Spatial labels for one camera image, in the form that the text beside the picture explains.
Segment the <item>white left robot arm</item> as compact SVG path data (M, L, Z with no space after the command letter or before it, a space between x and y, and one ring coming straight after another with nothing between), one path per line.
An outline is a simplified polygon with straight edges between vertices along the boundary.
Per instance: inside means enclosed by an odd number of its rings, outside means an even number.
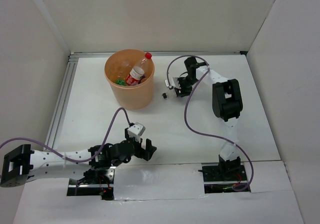
M4 156L0 186L12 188L38 179L68 178L77 184L111 184L115 168L130 162L133 156L149 161L157 150L150 139L126 128L120 143L96 145L84 150L59 152L32 150L23 144Z

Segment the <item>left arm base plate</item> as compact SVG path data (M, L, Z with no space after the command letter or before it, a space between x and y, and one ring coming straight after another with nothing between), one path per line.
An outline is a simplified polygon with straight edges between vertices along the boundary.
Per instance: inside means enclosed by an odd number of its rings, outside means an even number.
M114 199L114 178L116 168L107 170L88 170L79 180L69 179L66 195L71 196L100 196L102 200Z

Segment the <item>green plastic bottle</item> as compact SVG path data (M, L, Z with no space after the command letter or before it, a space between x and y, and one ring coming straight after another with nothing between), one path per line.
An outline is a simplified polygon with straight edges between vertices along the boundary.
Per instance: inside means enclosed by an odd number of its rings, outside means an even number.
M117 84L119 86L126 86L127 85L126 80L123 78L117 78L115 80L115 84Z

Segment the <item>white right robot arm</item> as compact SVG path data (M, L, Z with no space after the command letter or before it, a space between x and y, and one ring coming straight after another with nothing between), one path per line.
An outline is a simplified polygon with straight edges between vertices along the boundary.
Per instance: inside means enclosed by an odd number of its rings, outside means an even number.
M236 79L228 79L209 67L202 57L190 55L184 61L185 77L173 77L172 83L175 95L179 98L188 97L184 108L186 126L194 133L202 136L211 136L224 140L218 162L218 174L223 180L230 180L241 168L239 155L237 124L243 110L243 101L240 85ZM187 122L187 108L192 94L200 82L212 88L212 110L214 115L225 125L227 137L200 133L191 128Z

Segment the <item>clear bottle red label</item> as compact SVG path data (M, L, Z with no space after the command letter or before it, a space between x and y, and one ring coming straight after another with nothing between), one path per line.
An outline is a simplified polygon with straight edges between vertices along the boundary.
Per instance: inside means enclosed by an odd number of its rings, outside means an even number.
M133 68L131 69L131 71L125 79L127 86L135 86L140 83L141 77L146 76L146 73L149 70L151 58L152 54L146 52L144 57L133 66Z

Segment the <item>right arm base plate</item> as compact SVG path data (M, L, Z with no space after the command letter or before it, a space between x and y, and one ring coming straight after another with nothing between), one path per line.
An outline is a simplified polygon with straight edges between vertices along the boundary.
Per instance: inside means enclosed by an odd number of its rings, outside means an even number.
M222 163L203 164L198 170L203 177L205 194L250 192L252 173L246 172L245 166Z

